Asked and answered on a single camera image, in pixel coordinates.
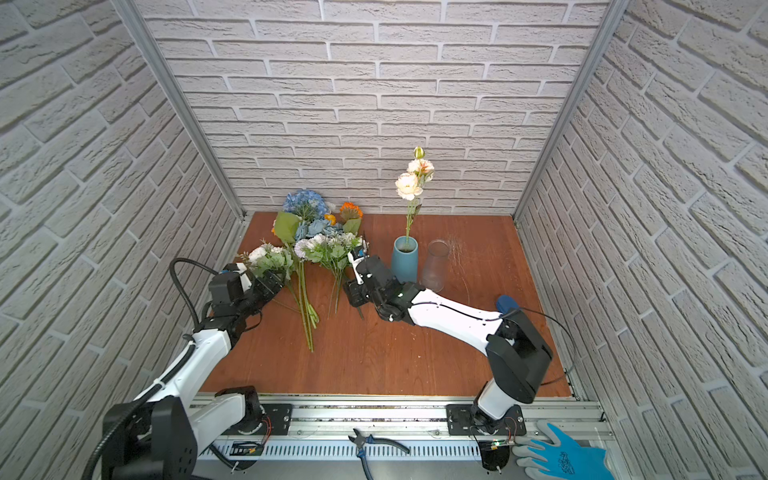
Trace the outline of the orange gerbera flower stem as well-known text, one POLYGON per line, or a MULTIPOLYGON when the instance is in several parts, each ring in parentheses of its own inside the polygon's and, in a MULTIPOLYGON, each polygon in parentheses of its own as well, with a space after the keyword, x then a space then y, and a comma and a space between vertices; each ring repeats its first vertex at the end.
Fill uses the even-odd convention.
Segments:
POLYGON ((363 216, 364 214, 359 206, 351 202, 345 202, 340 208, 340 223, 343 231, 358 235, 363 216))

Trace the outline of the clear ribbed glass vase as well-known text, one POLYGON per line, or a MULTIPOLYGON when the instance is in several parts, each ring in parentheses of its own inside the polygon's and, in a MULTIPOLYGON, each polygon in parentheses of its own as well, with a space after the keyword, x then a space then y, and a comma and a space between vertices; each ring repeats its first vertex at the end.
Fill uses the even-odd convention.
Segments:
POLYGON ((450 246, 442 240, 436 239, 429 243, 427 259, 421 271, 419 281, 427 289, 435 293, 443 290, 446 281, 446 272, 449 264, 450 246))

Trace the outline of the blue hydrangea flower stem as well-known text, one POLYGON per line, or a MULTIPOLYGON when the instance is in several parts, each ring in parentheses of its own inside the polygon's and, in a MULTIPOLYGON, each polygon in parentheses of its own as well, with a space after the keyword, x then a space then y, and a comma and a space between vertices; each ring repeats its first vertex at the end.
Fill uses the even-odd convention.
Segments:
POLYGON ((324 218, 330 213, 324 198, 316 191, 309 189, 300 189, 294 193, 289 193, 283 203, 282 210, 308 222, 324 218))

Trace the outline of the blue work glove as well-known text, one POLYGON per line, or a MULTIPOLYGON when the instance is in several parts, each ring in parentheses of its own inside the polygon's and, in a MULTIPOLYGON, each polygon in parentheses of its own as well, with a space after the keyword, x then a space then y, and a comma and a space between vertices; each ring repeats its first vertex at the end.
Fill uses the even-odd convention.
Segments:
POLYGON ((547 441, 528 439, 511 449, 529 479, 612 480, 605 449, 582 446, 560 428, 538 421, 547 441))

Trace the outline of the white lilac flower bouquet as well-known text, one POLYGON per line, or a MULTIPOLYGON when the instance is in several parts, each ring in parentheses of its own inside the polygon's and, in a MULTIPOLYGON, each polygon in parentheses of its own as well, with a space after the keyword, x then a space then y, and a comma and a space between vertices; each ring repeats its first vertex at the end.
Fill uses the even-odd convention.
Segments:
POLYGON ((317 234, 313 237, 299 240, 294 252, 303 261, 319 264, 333 275, 329 312, 338 311, 342 281, 346 278, 346 269, 350 266, 349 254, 358 247, 364 246, 362 236, 351 232, 333 235, 317 234))

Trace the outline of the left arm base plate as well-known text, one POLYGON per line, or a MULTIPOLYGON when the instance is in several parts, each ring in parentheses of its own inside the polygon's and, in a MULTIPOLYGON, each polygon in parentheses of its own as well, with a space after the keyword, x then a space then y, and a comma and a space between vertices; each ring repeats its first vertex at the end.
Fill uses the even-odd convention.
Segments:
POLYGON ((288 403, 261 405, 262 412, 254 419, 246 419, 224 431, 224 435, 255 435, 257 437, 287 436, 291 425, 293 406, 288 403))

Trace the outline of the teal ceramic vase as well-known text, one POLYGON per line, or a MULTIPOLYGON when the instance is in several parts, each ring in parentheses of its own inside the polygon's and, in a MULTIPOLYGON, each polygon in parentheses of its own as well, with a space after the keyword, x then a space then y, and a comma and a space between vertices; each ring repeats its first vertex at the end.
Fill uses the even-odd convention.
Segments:
POLYGON ((391 269, 400 282, 416 282, 418 279, 418 242, 409 236, 394 241, 391 269))

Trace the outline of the peach rose flower stem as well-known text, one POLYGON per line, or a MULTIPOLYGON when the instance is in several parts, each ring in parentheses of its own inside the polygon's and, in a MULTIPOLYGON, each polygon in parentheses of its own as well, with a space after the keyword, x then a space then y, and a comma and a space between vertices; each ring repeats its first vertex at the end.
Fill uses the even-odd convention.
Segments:
POLYGON ((401 173, 395 181, 398 196, 408 202, 405 239, 399 247, 403 252, 411 252, 416 248, 416 241, 411 238, 411 229, 421 209, 425 185, 433 179, 434 171, 435 167, 426 159, 424 149, 417 146, 413 150, 413 159, 408 163, 406 171, 401 173))

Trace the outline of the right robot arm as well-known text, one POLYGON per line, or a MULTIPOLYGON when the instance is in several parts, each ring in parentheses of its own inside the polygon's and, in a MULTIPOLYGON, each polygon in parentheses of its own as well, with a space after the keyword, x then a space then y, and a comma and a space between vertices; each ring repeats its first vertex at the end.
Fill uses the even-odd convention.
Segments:
POLYGON ((389 322, 430 328, 483 353, 489 380, 470 408, 470 425, 491 435, 505 426, 518 404, 531 404, 553 360, 553 351, 518 307, 484 311, 457 303, 414 282, 401 282, 376 256, 348 255, 354 278, 344 284, 350 304, 374 305, 389 322))

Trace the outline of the dusty blue flower stem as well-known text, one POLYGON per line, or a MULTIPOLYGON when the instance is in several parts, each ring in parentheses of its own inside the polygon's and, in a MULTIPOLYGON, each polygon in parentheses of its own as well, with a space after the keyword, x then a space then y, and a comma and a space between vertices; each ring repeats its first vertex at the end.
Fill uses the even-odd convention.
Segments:
POLYGON ((296 241, 311 239, 317 235, 333 237, 342 233, 343 227, 340 224, 331 224, 331 221, 328 219, 318 218, 312 222, 300 221, 294 234, 294 239, 296 241))

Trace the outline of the aluminium rail frame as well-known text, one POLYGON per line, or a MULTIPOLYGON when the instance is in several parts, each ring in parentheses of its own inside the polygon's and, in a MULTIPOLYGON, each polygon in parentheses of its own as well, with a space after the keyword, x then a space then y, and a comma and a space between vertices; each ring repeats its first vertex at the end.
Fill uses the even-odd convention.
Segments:
POLYGON ((448 404, 470 404, 469 397, 264 394, 262 404, 293 406, 287 436, 222 435, 216 448, 231 462, 258 460, 356 460, 350 438, 356 431, 389 438, 409 448, 408 453, 386 445, 369 445, 369 460, 382 461, 477 461, 480 443, 515 446, 536 438, 546 440, 537 428, 546 421, 560 428, 582 446, 618 453, 616 438, 597 402, 565 398, 538 399, 523 407, 527 433, 523 436, 450 436, 446 419, 448 404))

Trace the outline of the white pink flower bunch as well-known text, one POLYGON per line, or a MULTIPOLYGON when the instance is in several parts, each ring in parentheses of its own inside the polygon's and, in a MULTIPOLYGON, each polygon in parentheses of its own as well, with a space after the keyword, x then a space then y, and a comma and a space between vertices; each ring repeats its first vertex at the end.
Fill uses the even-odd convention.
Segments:
POLYGON ((304 263, 293 249, 263 243, 250 252, 240 253, 238 260, 259 280, 276 277, 293 296, 302 321, 308 350, 313 352, 314 330, 320 318, 309 300, 304 263))

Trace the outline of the blue spray bottle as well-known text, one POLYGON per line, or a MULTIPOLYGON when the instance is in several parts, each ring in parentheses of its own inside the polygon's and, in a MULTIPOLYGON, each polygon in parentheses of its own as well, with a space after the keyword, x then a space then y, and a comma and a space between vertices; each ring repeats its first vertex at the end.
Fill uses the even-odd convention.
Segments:
POLYGON ((502 315, 520 311, 519 304, 508 295, 499 296, 496 300, 495 307, 502 315))

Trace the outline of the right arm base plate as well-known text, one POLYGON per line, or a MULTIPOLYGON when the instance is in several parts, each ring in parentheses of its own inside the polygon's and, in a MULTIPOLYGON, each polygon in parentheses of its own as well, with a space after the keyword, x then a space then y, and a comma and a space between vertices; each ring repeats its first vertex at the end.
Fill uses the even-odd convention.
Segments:
POLYGON ((507 435, 523 436, 527 433, 522 409, 515 404, 501 419, 492 419, 476 405, 448 404, 446 419, 450 436, 507 435))

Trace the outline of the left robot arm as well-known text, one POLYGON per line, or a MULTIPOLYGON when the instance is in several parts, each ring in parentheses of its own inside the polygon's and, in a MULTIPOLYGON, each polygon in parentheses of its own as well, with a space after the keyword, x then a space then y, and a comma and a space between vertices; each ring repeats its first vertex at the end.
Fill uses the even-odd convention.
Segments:
POLYGON ((211 314, 187 337, 186 349, 134 400, 113 406, 103 420, 103 437, 83 478, 191 479, 200 453, 228 430, 251 433, 271 425, 254 387, 220 391, 208 405, 191 403, 216 365, 286 285, 286 276, 267 270, 256 276, 243 264, 229 264, 209 284, 211 314))

